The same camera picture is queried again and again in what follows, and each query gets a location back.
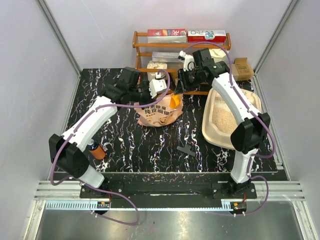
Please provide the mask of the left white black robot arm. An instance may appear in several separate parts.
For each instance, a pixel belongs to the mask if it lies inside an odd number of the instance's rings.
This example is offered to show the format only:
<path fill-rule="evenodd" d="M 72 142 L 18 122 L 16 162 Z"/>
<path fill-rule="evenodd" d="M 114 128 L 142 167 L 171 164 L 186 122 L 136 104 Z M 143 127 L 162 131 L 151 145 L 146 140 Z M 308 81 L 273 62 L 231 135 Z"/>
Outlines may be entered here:
<path fill-rule="evenodd" d="M 89 142 L 102 125 L 130 102 L 144 106 L 156 97 L 154 81 L 141 80 L 141 73 L 125 67 L 120 76 L 105 84 L 89 110 L 80 120 L 62 135 L 49 138 L 50 160 L 53 167 L 59 167 L 71 177 L 91 186 L 91 192 L 98 198 L 108 193 L 104 176 L 90 165 L 84 154 Z"/>

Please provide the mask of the yellow plastic litter scoop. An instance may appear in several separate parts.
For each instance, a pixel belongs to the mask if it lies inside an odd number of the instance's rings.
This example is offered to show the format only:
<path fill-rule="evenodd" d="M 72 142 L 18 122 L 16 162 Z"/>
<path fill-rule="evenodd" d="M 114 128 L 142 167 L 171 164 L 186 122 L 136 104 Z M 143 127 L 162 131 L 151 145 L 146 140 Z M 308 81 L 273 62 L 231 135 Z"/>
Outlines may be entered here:
<path fill-rule="evenodd" d="M 172 109 L 176 109 L 180 105 L 180 94 L 173 94 L 170 99 L 169 107 Z"/>

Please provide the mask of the black bag clip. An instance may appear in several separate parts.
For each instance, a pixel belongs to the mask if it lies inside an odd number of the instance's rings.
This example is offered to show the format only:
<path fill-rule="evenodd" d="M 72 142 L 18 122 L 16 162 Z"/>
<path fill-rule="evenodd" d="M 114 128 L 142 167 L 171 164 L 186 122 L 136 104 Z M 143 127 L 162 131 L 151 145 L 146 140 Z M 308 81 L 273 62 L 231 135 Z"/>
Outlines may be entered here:
<path fill-rule="evenodd" d="M 185 154 L 187 154 L 187 155 L 190 155 L 190 156 L 192 156 L 192 157 L 195 157 L 195 156 L 196 156 L 196 153 L 191 150 L 191 146 L 188 145 L 188 144 L 185 144 L 184 146 L 177 146 L 176 149 L 177 149 L 178 151 L 180 151 L 180 152 L 182 152 L 182 153 L 185 153 Z"/>

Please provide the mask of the pink cat litter bag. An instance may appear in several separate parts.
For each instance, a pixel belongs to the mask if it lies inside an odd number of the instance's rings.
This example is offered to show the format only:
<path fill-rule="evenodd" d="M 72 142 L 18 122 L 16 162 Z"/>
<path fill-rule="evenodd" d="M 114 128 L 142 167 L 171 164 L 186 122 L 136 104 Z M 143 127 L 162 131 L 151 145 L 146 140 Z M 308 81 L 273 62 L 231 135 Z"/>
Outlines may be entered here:
<path fill-rule="evenodd" d="M 180 104 L 176 109 L 170 108 L 171 96 L 166 95 L 157 104 L 146 108 L 134 108 L 139 114 L 138 124 L 146 127 L 162 127 L 175 122 L 183 113 L 183 94 L 180 94 Z"/>

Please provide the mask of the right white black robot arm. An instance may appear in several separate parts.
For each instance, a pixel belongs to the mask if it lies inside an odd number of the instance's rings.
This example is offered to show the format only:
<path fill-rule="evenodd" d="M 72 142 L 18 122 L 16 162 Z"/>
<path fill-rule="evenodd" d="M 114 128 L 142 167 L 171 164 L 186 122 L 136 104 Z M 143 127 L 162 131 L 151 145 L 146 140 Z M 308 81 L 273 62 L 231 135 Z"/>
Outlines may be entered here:
<path fill-rule="evenodd" d="M 183 62 L 183 68 L 177 72 L 174 93 L 193 91 L 201 83 L 211 84 L 235 118 L 237 127 L 230 135 L 235 158 L 230 180 L 223 184 L 222 192 L 239 198 L 250 188 L 252 161 L 267 138 L 271 118 L 251 104 L 234 80 L 232 70 L 224 61 L 215 62 L 208 48 L 192 54 L 182 50 L 178 59 Z"/>

